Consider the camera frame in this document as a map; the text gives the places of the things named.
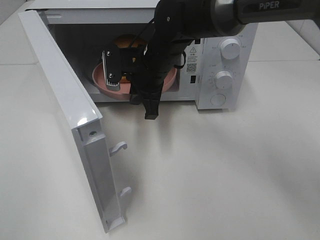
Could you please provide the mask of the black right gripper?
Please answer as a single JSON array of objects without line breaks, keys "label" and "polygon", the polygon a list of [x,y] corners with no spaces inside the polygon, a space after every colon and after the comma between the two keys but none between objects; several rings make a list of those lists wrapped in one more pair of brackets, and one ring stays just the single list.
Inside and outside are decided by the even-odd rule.
[{"label": "black right gripper", "polygon": [[146,120],[155,120],[165,77],[173,68],[182,69],[186,63],[186,42],[149,42],[141,56],[142,70],[132,78],[129,91],[131,105],[143,103]]}]

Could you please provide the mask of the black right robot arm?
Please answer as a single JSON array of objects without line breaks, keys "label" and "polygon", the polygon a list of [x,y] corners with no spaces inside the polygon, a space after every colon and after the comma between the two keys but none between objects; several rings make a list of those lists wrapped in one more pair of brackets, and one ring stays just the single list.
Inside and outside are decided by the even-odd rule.
[{"label": "black right robot arm", "polygon": [[138,58],[144,67],[131,80],[146,120],[159,115],[164,79],[196,39],[239,34],[247,24],[312,20],[320,24],[318,0],[160,0],[154,32]]}]

